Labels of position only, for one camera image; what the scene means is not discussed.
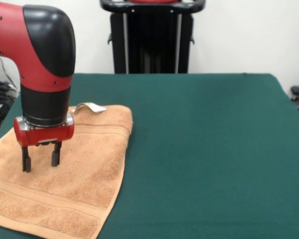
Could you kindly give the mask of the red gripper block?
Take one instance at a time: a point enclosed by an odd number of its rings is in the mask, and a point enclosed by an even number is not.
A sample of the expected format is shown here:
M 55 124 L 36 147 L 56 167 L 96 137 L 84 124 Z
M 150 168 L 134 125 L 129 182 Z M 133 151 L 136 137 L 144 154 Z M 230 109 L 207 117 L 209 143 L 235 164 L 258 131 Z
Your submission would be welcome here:
M 74 119 L 68 113 L 65 123 L 59 126 L 38 127 L 29 124 L 23 117 L 16 117 L 13 121 L 13 129 L 16 140 L 22 147 L 22 171 L 29 173 L 31 171 L 31 158 L 28 154 L 28 146 L 55 143 L 51 156 L 51 166 L 58 166 L 62 141 L 71 139 L 74 134 Z

